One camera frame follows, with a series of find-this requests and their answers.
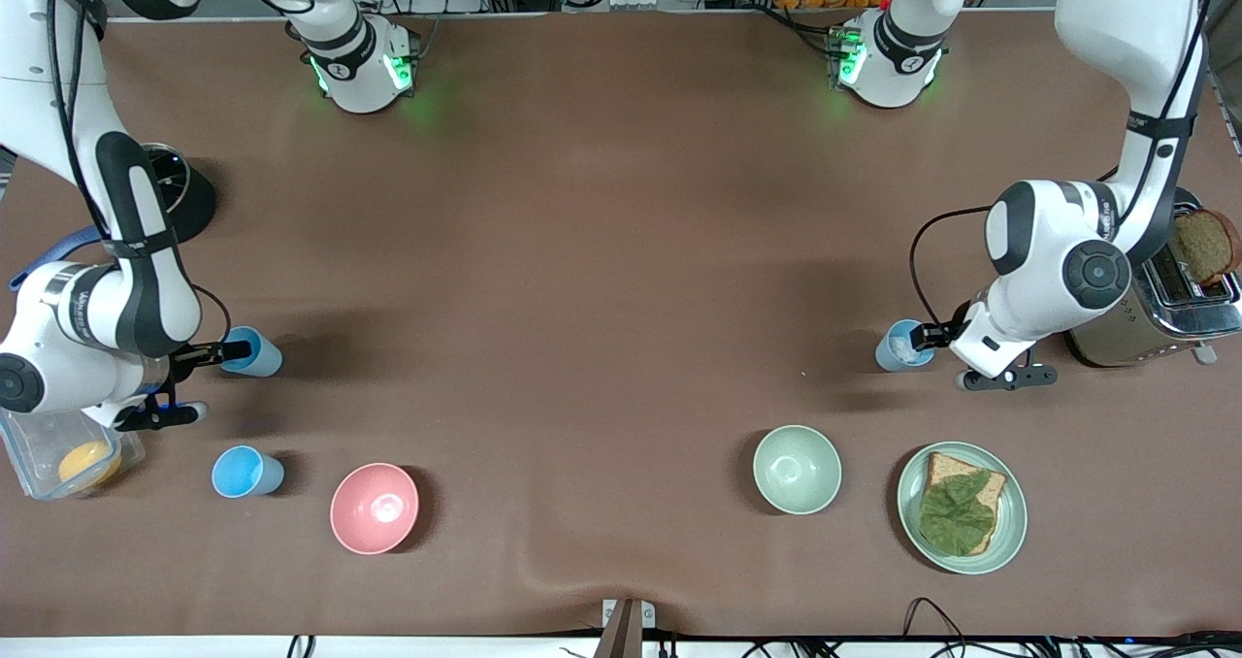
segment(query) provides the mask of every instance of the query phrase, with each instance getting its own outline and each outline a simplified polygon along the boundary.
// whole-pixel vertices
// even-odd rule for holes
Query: table surface
[[[917,596],[969,633],[1237,623],[1237,340],[1215,367],[1123,371],[1046,340],[1061,382],[1018,394],[955,391],[948,354],[873,366],[883,327],[920,314],[924,220],[1117,161],[1124,93],[1051,14],[963,16],[900,110],[827,91],[763,16],[446,21],[417,96],[373,115],[317,97],[298,51],[271,22],[109,30],[133,135],[221,192],[190,277],[286,366],[195,376],[183,399],[210,420],[148,433],[91,498],[34,502],[0,467],[0,633],[549,632],[617,596],[699,634],[895,633]],[[1237,215],[1211,96],[1203,113],[1182,183]],[[0,277],[84,220],[19,166]],[[946,221],[920,250],[945,313],[992,278],[981,232]],[[841,451],[823,513],[754,492],[781,423]],[[897,473],[939,441],[987,447],[1026,493],[1026,544],[995,574],[948,575],[904,539]],[[279,494],[212,493],[237,442],[284,459]],[[375,461],[412,468],[424,512],[401,552],[354,556],[328,502]]]

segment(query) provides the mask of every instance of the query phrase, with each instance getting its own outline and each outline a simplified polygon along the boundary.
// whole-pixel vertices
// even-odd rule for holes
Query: toaster
[[[1199,210],[1199,199],[1177,189],[1174,216]],[[1103,317],[1068,331],[1071,351],[1090,366],[1126,366],[1194,353],[1201,365],[1216,361],[1212,340],[1242,330],[1242,282],[1228,273],[1200,287],[1166,243],[1135,268],[1129,291]]]

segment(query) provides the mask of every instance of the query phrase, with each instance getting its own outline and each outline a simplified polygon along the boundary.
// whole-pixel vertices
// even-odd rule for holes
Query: blue plastic cup
[[[914,350],[914,345],[909,345],[908,351],[903,349],[894,349],[894,339],[900,343],[900,340],[909,340],[910,331],[917,329],[922,323],[912,320],[912,318],[904,318],[900,322],[893,323],[893,327],[888,329],[879,344],[876,345],[876,363],[884,367],[884,371],[910,371],[914,367],[927,365],[935,358],[935,348]]]
[[[225,343],[230,343],[230,340],[245,340],[248,343],[250,358],[222,361],[220,364],[221,370],[236,371],[238,375],[271,376],[284,363],[281,349],[272,345],[271,340],[267,340],[266,336],[252,329],[252,327],[235,327],[225,336]]]
[[[226,451],[211,468],[211,485],[225,498],[267,495],[284,480],[284,464],[248,444]]]

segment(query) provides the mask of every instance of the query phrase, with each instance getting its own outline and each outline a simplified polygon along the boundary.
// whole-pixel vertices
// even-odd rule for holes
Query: toast
[[[1200,286],[1213,286],[1242,264],[1242,238],[1228,216],[1196,210],[1174,220],[1172,242]]]
[[[928,487],[935,485],[949,477],[963,475],[963,473],[975,473],[981,472],[982,467],[975,467],[975,464],[968,464],[963,459],[954,459],[953,456],[940,454],[939,451],[933,451],[932,458],[928,462],[928,482],[923,490]],[[992,472],[992,475],[987,479],[987,485],[984,490],[979,492],[975,497],[976,500],[985,504],[996,515],[997,524],[1000,521],[999,507],[1001,502],[1001,490],[1005,487],[1006,477],[1005,473]],[[987,550],[987,545],[992,541],[992,534],[996,533],[996,526],[987,533],[984,541],[979,543],[979,546],[970,550],[966,556],[979,556],[981,552]]]

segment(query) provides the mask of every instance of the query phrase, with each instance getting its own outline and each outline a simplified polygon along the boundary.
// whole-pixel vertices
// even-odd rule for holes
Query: green bowl
[[[927,487],[928,459],[932,458],[933,451],[953,456],[954,459],[968,464],[1005,473],[1009,479],[996,507],[996,531],[992,533],[987,549],[979,556],[949,556],[928,544],[919,533],[919,503]],[[1022,495],[1022,487],[1017,485],[1013,472],[990,451],[968,442],[938,442],[923,447],[909,459],[897,480],[897,514],[902,518],[902,526],[905,528],[910,541],[928,560],[941,569],[968,576],[990,574],[1009,564],[1026,539],[1026,498]]]
[[[782,425],[759,441],[755,485],[781,513],[818,513],[841,490],[841,456],[806,425]]]

